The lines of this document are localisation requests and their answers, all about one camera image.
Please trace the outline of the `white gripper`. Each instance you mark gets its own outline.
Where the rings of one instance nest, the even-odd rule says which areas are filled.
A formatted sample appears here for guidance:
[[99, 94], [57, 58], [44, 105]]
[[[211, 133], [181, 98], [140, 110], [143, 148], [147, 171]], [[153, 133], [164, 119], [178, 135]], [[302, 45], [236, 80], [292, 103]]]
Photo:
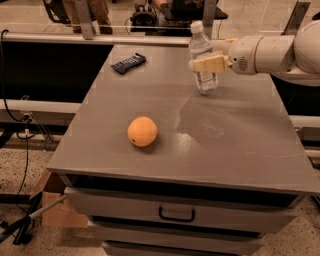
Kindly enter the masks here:
[[203, 55], [189, 61], [189, 68], [195, 72], [223, 73], [232, 66], [237, 74], [254, 75], [255, 54], [262, 35], [238, 38], [215, 39], [213, 51], [221, 54]]

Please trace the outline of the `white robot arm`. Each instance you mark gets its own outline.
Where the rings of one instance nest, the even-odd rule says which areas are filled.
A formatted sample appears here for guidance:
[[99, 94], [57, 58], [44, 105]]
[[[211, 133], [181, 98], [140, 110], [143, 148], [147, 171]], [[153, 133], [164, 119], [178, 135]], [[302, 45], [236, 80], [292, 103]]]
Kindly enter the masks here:
[[296, 35], [253, 35], [213, 40], [213, 53], [189, 61], [193, 71], [236, 74], [265, 73], [283, 81], [320, 86], [320, 21], [312, 21]]

